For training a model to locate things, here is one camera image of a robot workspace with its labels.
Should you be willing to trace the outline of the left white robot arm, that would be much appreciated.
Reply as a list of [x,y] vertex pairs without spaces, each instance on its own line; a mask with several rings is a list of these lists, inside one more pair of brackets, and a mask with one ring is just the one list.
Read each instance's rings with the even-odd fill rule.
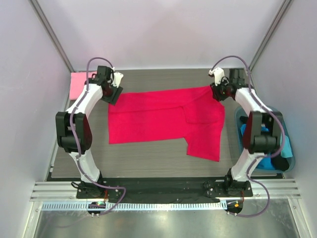
[[86,73],[82,92],[73,105],[55,116],[58,146],[74,160],[80,182],[72,182],[77,198],[101,198],[106,191],[103,176],[91,152],[93,141],[89,115],[96,103],[103,100],[115,105],[123,88],[123,74],[108,66],[98,66],[97,72]]

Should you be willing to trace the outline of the red t shirt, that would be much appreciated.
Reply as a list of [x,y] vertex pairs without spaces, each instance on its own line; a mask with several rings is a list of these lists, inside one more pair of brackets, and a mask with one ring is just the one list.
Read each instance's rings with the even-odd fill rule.
[[108,108],[110,144],[185,139],[187,155],[218,162],[224,106],[210,86],[123,93]]

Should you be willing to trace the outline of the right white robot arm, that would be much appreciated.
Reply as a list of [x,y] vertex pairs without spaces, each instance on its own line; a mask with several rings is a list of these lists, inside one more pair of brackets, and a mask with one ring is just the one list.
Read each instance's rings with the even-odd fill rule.
[[211,69],[209,76],[213,97],[217,101],[232,98],[247,115],[242,137],[243,151],[236,164],[229,169],[223,182],[216,182],[210,188],[210,197],[252,196],[251,174],[259,162],[274,153],[280,154],[285,132],[282,114],[265,106],[250,84],[241,77],[228,78],[220,67]]

